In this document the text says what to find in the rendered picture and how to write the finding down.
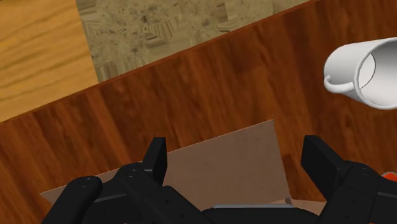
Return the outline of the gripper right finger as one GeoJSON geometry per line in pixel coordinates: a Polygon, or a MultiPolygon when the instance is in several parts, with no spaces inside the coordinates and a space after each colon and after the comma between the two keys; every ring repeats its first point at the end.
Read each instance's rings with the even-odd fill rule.
{"type": "Polygon", "coordinates": [[[301,165],[326,199],[316,224],[397,224],[397,182],[344,160],[315,135],[303,139],[301,165]]]}

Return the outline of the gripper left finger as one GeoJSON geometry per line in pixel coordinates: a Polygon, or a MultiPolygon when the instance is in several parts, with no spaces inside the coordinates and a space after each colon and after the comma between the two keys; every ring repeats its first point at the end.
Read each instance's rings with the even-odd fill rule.
{"type": "MultiPolygon", "coordinates": [[[[113,179],[142,212],[143,224],[214,224],[173,187],[162,185],[166,170],[166,140],[154,137],[143,161],[121,166],[113,179]]],[[[102,190],[97,176],[70,181],[41,224],[83,224],[102,190]]]]}

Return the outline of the brown cardboard box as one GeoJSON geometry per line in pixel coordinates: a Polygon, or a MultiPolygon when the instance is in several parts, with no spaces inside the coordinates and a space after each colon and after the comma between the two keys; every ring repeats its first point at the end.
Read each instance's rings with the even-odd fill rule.
{"type": "Polygon", "coordinates": [[[269,120],[170,153],[156,140],[137,166],[195,207],[290,204],[319,214],[324,202],[292,199],[269,120]]]}

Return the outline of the white mug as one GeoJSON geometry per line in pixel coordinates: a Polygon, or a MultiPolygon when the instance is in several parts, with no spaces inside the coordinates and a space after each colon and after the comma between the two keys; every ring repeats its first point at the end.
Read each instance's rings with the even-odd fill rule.
{"type": "Polygon", "coordinates": [[[383,110],[397,109],[397,37],[343,45],[326,59],[323,84],[383,110]]]}

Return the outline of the light wooden furniture panel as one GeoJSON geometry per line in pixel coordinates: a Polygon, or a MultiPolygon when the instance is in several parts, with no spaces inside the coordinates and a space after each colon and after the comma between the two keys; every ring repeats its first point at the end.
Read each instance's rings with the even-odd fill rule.
{"type": "Polygon", "coordinates": [[[0,122],[97,83],[75,0],[0,0],[0,122]]]}

